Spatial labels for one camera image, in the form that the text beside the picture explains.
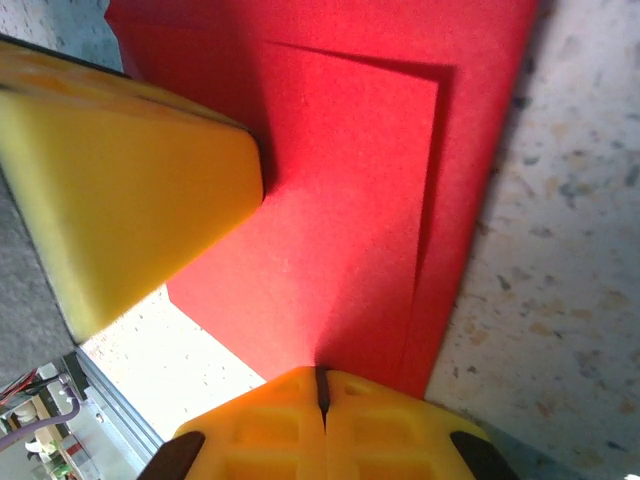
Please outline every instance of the red foam sheet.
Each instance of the red foam sheet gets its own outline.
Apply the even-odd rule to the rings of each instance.
[[[172,300],[266,378],[318,361],[421,396],[534,7],[113,0],[127,71],[263,148],[264,206]]]

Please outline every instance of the yellow sponge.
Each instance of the yellow sponge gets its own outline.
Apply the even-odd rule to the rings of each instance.
[[[0,164],[77,341],[263,197],[254,139],[181,97],[0,42]]]

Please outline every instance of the purple cable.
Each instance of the purple cable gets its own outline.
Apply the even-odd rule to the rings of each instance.
[[[29,423],[28,425],[25,425],[15,432],[11,432],[9,435],[0,438],[0,452],[11,445],[13,442],[18,441],[22,437],[26,437],[29,434],[35,433],[36,430],[42,427],[48,427],[49,425],[57,425],[59,423],[68,422],[73,417],[75,417],[80,411],[80,402],[78,401],[78,398],[75,396],[73,390],[71,390],[71,387],[69,387],[69,385],[64,385],[62,390],[71,399],[71,411],[65,415],[58,415],[57,417],[45,418],[44,420],[38,420],[37,422]]]

